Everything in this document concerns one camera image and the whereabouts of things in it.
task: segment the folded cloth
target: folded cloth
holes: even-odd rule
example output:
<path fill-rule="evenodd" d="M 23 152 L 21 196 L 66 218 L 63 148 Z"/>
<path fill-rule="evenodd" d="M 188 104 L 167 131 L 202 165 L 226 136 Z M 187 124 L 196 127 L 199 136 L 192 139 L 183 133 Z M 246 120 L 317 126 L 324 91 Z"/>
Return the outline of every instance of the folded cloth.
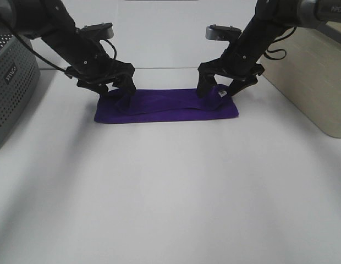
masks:
<path fill-rule="evenodd" d="M 204 98 L 198 98 L 196 89 L 137 90 L 133 96 L 113 90 L 100 97 L 95 121 L 125 124 L 238 117 L 238 109 L 226 88 L 217 85 Z"/>

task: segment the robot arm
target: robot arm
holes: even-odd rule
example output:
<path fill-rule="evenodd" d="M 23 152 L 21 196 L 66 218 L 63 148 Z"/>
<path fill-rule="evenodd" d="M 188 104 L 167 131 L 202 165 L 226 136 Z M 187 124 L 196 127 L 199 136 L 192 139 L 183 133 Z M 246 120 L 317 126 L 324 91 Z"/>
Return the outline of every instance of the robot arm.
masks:
<path fill-rule="evenodd" d="M 113 37 L 112 23 L 79 29 L 61 0 L 0 0 L 0 34 L 16 33 L 30 39 L 40 37 L 71 67 L 67 76 L 79 79 L 78 86 L 99 94 L 106 84 L 135 93 L 135 68 L 110 58 L 100 44 Z"/>
<path fill-rule="evenodd" d="M 265 71 L 256 62 L 276 38 L 293 27 L 317 28 L 326 21 L 341 22 L 341 0 L 258 0 L 243 33 L 234 27 L 208 27 L 208 39 L 230 44 L 220 58 L 200 65 L 198 96 L 217 84 L 216 74 L 234 79 L 227 91 L 231 96 L 255 85 L 256 76 Z"/>

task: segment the mesh basket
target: mesh basket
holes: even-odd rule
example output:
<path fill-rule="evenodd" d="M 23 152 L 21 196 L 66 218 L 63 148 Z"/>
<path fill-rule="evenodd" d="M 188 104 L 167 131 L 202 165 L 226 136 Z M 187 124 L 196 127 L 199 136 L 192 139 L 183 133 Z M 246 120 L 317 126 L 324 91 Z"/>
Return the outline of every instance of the mesh basket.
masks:
<path fill-rule="evenodd" d="M 34 55 L 15 37 L 0 35 L 0 146 L 31 98 L 39 77 Z"/>

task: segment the white tabletop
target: white tabletop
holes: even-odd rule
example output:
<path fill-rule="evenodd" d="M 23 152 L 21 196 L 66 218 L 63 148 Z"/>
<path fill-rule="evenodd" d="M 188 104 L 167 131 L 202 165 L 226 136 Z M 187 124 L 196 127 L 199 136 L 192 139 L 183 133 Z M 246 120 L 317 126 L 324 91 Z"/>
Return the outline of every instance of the white tabletop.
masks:
<path fill-rule="evenodd" d="M 257 0 L 126 1 L 65 0 L 78 27 L 112 22 L 118 59 L 137 68 L 197 68 L 218 58 L 227 42 L 209 41 L 206 27 L 212 24 L 244 29 L 255 12 Z M 113 50 L 106 45 L 113 56 Z M 34 48 L 60 67 L 60 59 L 41 40 Z M 39 61 L 40 67 L 47 65 Z"/>
<path fill-rule="evenodd" d="M 341 263 L 341 140 L 267 80 L 235 96 L 237 119 L 104 125 L 97 99 L 42 72 L 0 150 L 0 264 Z"/>

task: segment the purple cloth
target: purple cloth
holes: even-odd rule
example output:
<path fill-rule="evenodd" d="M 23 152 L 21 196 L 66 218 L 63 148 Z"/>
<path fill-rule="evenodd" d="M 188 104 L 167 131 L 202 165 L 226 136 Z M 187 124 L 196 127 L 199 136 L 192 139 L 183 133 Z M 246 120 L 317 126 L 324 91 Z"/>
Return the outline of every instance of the purple cloth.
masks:
<path fill-rule="evenodd" d="M 98 101 L 95 121 L 105 124 L 175 122 L 238 117 L 238 109 L 217 85 L 204 98 L 196 89 L 137 90 L 134 96 L 113 90 Z"/>

